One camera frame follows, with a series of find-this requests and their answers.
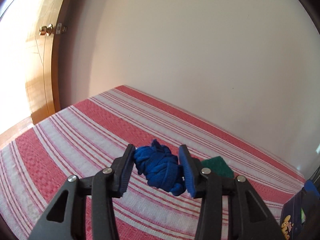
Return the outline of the green yellow sponge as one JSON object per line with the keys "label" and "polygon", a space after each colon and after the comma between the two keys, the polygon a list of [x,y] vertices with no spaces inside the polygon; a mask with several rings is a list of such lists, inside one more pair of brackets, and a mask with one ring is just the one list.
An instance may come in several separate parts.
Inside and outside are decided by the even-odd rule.
{"label": "green yellow sponge", "polygon": [[234,178],[233,170],[227,165],[221,156],[205,159],[201,161],[203,167],[210,168],[211,171],[216,173],[218,176],[224,178]]}

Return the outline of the brass door knob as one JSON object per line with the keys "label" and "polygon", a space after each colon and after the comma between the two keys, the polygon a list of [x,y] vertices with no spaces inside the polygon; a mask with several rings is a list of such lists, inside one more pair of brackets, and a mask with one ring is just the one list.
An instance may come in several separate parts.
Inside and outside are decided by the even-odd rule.
{"label": "brass door knob", "polygon": [[49,24],[49,25],[42,26],[39,29],[39,35],[40,36],[61,35],[66,33],[67,30],[68,30],[68,27],[62,23],[57,23],[56,25]]}

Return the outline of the wooden door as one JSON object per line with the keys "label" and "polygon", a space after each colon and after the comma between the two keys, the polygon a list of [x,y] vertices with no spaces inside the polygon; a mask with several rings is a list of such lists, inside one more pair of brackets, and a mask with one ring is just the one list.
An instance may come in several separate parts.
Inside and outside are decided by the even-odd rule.
{"label": "wooden door", "polygon": [[61,35],[39,35],[42,26],[65,24],[71,0],[39,0],[35,22],[27,36],[27,99],[33,124],[58,112],[59,99],[59,44]]}

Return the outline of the red white striped tablecloth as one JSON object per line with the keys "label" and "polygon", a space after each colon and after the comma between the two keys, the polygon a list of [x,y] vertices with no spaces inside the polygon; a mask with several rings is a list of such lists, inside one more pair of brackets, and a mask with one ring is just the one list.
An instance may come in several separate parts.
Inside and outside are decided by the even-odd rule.
{"label": "red white striped tablecloth", "polygon": [[[281,210],[305,182],[279,157],[214,124],[128,86],[67,107],[36,124],[1,150],[1,215],[18,239],[33,226],[67,177],[95,175],[122,156],[128,144],[157,139],[174,155],[186,144],[203,160],[221,156],[242,174],[280,221]],[[194,239],[201,201],[147,185],[133,169],[121,199],[114,199],[120,239]]]}

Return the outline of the blue cloth ball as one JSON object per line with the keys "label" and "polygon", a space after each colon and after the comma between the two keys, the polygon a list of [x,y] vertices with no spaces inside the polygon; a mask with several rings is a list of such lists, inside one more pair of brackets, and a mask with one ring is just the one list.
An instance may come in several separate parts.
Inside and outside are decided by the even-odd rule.
{"label": "blue cloth ball", "polygon": [[173,196],[186,191],[183,166],[168,146],[154,139],[151,145],[136,148],[134,160],[138,174],[145,176],[149,186]]}

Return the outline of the blue round metal tin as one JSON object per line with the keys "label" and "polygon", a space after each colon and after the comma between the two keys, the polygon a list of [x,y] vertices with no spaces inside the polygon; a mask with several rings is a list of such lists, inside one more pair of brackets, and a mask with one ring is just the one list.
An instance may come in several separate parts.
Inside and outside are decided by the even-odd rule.
{"label": "blue round metal tin", "polygon": [[316,189],[302,188],[284,204],[280,228],[285,239],[297,239],[311,216],[312,208],[317,206],[318,201],[319,193]]}

